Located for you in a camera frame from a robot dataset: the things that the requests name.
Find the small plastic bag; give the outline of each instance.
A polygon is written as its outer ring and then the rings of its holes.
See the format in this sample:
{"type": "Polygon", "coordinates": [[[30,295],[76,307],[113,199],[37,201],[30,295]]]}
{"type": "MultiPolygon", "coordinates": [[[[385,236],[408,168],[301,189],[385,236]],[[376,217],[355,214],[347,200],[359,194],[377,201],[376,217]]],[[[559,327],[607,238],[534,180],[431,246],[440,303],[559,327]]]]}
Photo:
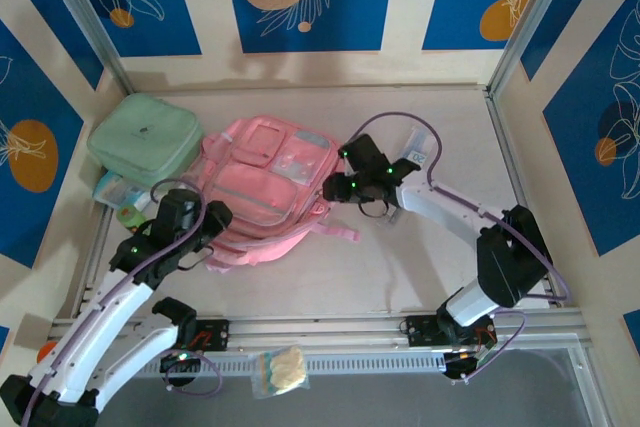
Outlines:
{"type": "Polygon", "coordinates": [[[297,345],[252,355],[251,362],[251,384],[256,399],[285,394],[299,387],[309,388],[304,354],[297,345]]]}

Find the label tag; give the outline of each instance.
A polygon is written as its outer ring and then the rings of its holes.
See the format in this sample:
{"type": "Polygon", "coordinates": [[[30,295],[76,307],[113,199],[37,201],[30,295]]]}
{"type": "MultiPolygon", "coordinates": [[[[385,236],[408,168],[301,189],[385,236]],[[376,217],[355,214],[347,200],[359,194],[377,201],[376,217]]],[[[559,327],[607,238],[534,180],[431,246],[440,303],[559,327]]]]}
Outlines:
{"type": "Polygon", "coordinates": [[[420,167],[423,167],[424,163],[427,160],[427,156],[426,154],[412,150],[411,152],[409,152],[409,155],[407,155],[407,160],[410,160],[414,164],[418,164],[420,167]]]}

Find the backpack pocket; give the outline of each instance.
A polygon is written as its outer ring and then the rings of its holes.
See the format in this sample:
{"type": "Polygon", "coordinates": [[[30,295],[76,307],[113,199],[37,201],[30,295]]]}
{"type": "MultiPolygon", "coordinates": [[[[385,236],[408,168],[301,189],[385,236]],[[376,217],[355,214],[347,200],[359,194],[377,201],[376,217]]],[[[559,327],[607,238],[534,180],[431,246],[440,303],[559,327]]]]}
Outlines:
{"type": "Polygon", "coordinates": [[[297,194],[295,184],[287,178],[250,165],[228,164],[207,197],[227,204],[234,219],[257,227],[275,227],[289,218],[297,194]]]}
{"type": "Polygon", "coordinates": [[[287,128],[282,122],[254,121],[234,145],[231,156],[243,164],[265,167],[273,160],[286,136],[287,128]]]}

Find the white table surface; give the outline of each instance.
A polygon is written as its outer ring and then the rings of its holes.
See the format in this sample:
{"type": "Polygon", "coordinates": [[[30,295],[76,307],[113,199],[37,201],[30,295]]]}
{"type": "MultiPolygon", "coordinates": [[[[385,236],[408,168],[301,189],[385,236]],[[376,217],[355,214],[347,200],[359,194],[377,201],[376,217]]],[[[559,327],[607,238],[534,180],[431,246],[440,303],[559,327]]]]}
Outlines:
{"type": "MultiPolygon", "coordinates": [[[[485,204],[502,208],[515,198],[480,90],[351,88],[220,91],[172,94],[168,102],[194,111],[206,132],[223,130],[237,117],[271,114],[346,140],[367,118],[387,110],[424,117],[442,136],[444,153],[437,180],[485,204]]],[[[392,160],[412,123],[387,118],[371,133],[392,160]]],[[[397,225],[383,227],[354,205],[338,205],[330,217],[357,229],[358,244],[310,234],[282,259],[220,274],[197,267],[176,272],[159,287],[155,300],[175,297],[201,315],[303,316],[434,310],[476,275],[475,252],[434,222],[404,213],[397,225]]],[[[100,259],[100,272],[127,230],[115,216],[100,259]]],[[[527,307],[546,307],[526,300],[527,307]]]]}

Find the green cosmetic bag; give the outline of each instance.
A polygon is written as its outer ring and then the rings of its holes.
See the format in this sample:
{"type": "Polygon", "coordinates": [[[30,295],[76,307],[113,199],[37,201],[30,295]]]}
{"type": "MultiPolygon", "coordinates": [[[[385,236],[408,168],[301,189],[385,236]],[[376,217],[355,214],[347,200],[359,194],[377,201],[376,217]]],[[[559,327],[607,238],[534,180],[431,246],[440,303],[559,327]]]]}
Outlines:
{"type": "Polygon", "coordinates": [[[107,169],[150,188],[185,172],[203,135],[193,112],[132,94],[91,134],[88,147],[107,169]]]}

